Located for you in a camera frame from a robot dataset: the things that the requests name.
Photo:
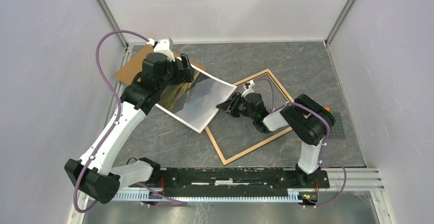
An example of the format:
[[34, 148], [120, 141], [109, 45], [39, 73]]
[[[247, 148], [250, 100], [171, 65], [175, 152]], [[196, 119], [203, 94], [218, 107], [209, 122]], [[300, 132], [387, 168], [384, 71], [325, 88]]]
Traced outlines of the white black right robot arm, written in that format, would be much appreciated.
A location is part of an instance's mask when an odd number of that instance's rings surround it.
[[309, 187], [320, 171], [322, 144], [328, 139], [336, 122], [333, 114], [306, 94], [299, 95], [276, 110], [268, 110], [261, 94], [242, 95], [235, 92], [216, 108], [232, 117], [252, 119], [256, 130], [271, 133], [283, 127], [291, 127], [301, 139], [300, 158], [296, 164], [296, 182]]

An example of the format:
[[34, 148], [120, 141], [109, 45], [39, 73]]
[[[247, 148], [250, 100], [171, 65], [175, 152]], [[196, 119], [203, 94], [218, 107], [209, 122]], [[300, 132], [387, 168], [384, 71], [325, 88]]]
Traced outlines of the landscape photo print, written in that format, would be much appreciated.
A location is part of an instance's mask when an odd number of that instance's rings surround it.
[[226, 101], [237, 86], [193, 67], [192, 83], [170, 85], [156, 107], [201, 133], [218, 112], [216, 106]]

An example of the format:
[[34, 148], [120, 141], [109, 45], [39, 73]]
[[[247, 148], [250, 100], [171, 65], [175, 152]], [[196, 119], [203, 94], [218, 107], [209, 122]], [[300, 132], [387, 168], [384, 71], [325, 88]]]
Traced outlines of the light wooden picture frame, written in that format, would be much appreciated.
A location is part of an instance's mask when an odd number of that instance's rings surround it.
[[294, 100], [270, 69], [238, 81], [235, 86], [237, 93], [247, 92], [247, 98], [253, 101], [239, 97], [235, 108], [242, 112], [239, 117], [234, 118], [220, 110], [205, 127], [224, 166], [292, 131], [288, 125], [271, 131], [261, 123], [266, 115], [278, 112], [282, 105]]

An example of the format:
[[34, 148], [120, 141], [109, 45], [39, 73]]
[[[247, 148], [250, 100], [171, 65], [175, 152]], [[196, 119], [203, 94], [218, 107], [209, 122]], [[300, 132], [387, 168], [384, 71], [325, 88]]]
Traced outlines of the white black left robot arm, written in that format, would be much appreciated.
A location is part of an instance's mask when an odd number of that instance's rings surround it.
[[139, 159], [120, 167], [113, 167], [113, 163], [133, 130], [161, 100], [162, 93], [171, 85], [193, 81], [194, 68], [187, 54], [173, 58], [160, 52], [146, 55], [142, 70], [118, 98], [115, 114], [98, 139], [80, 159], [69, 159], [64, 166], [74, 185], [75, 205], [79, 192], [106, 204], [120, 189], [140, 182], [154, 187], [160, 182], [158, 164], [151, 160]]

